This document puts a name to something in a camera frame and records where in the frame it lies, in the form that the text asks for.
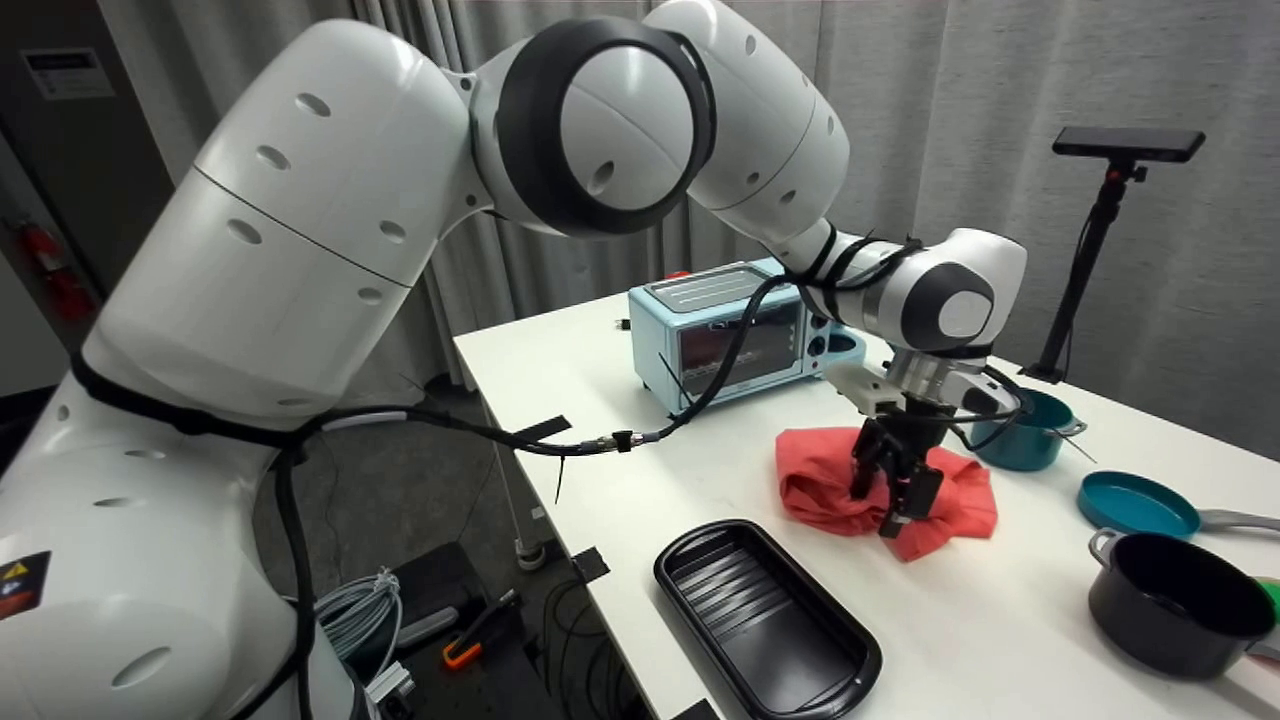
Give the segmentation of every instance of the white table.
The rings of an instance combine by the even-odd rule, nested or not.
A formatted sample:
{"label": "white table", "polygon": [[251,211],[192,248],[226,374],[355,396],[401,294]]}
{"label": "white table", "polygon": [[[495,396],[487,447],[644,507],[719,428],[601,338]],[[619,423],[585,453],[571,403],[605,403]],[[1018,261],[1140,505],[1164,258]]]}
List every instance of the white table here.
{"label": "white table", "polygon": [[[503,428],[568,417],[556,435],[658,428],[658,403],[632,374],[624,296],[459,338],[459,352]],[[1086,423],[1105,469],[1173,486],[1206,507],[1280,516],[1280,463],[1177,428],[1078,389],[1051,389]],[[520,455],[568,552],[601,548],[612,571],[591,596],[658,715],[704,702],[672,629],[655,613],[651,559],[679,534],[744,516],[766,530],[884,650],[859,715],[1280,715],[1280,673],[1239,662],[1217,684],[1158,679],[1105,650],[1086,618],[1094,559],[1074,516],[1074,486],[1094,463],[1065,447],[1035,477],[995,471],[999,530],[901,565],[877,537],[822,537],[783,516],[771,442],[783,428],[857,423],[827,384],[797,384],[698,417],[655,447],[568,459]],[[1196,537],[1245,571],[1280,576],[1280,543]]]}

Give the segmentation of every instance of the red cloth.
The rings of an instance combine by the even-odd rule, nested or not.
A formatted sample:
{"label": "red cloth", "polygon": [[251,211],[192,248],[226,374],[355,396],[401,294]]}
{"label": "red cloth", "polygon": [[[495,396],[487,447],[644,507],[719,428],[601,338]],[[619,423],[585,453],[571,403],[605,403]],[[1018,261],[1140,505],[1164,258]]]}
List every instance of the red cloth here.
{"label": "red cloth", "polygon": [[[869,502],[848,498],[857,469],[853,446],[857,428],[798,428],[777,435],[779,498],[798,524],[817,524],[836,537],[869,537],[880,530],[889,486],[880,477]],[[995,534],[995,491],[985,463],[931,447],[926,469],[944,471],[944,486],[931,511],[892,539],[901,559],[926,557],[953,537],[987,539]]]}

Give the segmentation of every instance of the blue bowl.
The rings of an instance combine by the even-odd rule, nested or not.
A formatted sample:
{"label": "blue bowl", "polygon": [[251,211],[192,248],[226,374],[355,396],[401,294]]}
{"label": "blue bowl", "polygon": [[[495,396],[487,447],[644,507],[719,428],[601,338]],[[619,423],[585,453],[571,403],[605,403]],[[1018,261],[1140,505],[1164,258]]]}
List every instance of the blue bowl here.
{"label": "blue bowl", "polygon": [[972,447],[985,463],[995,463],[1007,471],[1038,471],[1054,459],[1054,453],[1069,435],[1084,432],[1084,423],[1054,396],[1022,389],[1018,400],[1022,400],[1018,420],[972,423]]}

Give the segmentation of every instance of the black tray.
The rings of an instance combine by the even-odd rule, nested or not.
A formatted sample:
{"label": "black tray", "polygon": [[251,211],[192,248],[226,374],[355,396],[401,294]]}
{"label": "black tray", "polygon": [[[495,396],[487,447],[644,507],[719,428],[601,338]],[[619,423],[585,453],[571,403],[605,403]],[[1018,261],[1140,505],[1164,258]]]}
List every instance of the black tray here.
{"label": "black tray", "polygon": [[719,662],[752,715],[853,714],[880,677],[880,643],[777,539],[749,519],[672,539],[655,583]]}

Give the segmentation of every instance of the curtain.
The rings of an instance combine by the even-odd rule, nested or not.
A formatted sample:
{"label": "curtain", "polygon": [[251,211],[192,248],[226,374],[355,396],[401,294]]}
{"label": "curtain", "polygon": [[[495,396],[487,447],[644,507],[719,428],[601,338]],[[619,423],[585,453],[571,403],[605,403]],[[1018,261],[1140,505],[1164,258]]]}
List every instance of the curtain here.
{"label": "curtain", "polygon": [[[102,0],[111,6],[134,18],[163,7],[174,26],[192,18],[180,0]],[[221,34],[204,34],[210,21],[204,7],[192,26],[198,34],[167,36],[155,52],[180,55],[174,68],[204,81],[198,108],[192,100],[183,108],[186,139],[198,139],[268,52],[315,18],[355,11],[444,68],[475,68],[542,26],[644,18],[651,6],[278,0],[268,11],[230,0],[221,7]],[[1101,160],[1051,156],[1051,135],[1065,124],[1204,130],[1206,143],[1191,164],[1150,164],[1146,181],[1127,187],[1074,320],[1072,379],[1280,455],[1277,0],[732,0],[732,7],[759,26],[848,124],[848,181],[832,210],[838,228],[940,241],[966,226],[1029,248],[1029,285],[999,339],[999,357],[1018,364],[1047,338],[1105,171]],[[757,248],[693,203],[636,238],[550,241],[470,222],[432,261],[424,290],[361,374],[355,396],[405,396],[432,374],[459,378],[449,343],[456,333],[732,258]]]}

